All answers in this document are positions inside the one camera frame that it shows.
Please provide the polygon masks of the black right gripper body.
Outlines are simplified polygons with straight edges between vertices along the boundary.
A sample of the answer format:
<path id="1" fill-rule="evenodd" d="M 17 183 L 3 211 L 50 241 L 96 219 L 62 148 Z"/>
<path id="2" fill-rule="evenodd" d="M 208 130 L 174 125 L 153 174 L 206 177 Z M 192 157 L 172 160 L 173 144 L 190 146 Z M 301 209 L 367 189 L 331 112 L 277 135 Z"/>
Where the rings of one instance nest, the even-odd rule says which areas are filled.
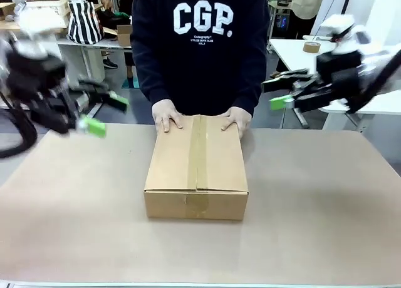
<path id="1" fill-rule="evenodd" d="M 345 54 L 333 51 L 316 57 L 316 71 L 320 79 L 318 89 L 308 96 L 308 109 L 314 110 L 330 104 L 331 101 L 346 99 L 350 111 L 356 112 L 377 93 L 375 77 L 361 75 L 362 54 L 358 50 Z"/>

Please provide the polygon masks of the person's left hand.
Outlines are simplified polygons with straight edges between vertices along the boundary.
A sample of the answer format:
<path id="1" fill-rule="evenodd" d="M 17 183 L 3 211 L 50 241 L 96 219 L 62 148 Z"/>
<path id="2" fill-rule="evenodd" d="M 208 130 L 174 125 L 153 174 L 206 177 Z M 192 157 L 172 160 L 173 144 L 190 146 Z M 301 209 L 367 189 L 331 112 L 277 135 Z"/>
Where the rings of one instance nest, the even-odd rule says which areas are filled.
<path id="1" fill-rule="evenodd" d="M 246 132 L 251 120 L 252 115 L 246 110 L 232 106 L 225 113 L 221 114 L 221 117 L 225 118 L 221 130 L 227 130 L 231 125 L 236 124 L 239 137 L 242 138 L 243 134 Z"/>

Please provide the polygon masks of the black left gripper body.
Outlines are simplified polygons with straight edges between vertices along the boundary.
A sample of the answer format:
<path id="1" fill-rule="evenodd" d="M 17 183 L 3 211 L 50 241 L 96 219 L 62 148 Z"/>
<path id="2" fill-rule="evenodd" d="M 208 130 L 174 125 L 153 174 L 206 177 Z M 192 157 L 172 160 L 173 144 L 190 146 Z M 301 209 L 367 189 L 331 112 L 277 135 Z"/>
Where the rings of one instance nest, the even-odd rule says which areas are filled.
<path id="1" fill-rule="evenodd" d="M 5 45 L 1 51 L 7 113 L 20 134 L 35 135 L 35 124 L 61 135 L 76 130 L 82 114 L 69 94 L 62 59 L 42 45 Z"/>

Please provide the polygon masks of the person's right hand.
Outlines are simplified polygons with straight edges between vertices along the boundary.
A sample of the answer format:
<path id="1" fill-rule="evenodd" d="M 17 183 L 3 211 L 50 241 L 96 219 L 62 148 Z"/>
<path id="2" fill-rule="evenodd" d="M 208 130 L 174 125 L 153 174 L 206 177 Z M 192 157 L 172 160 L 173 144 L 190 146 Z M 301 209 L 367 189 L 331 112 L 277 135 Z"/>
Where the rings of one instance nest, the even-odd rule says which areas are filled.
<path id="1" fill-rule="evenodd" d="M 168 99 L 160 100 L 152 105 L 152 117 L 157 132 L 168 133 L 170 123 L 174 123 L 178 129 L 183 129 L 181 114 L 176 110 L 173 102 Z"/>

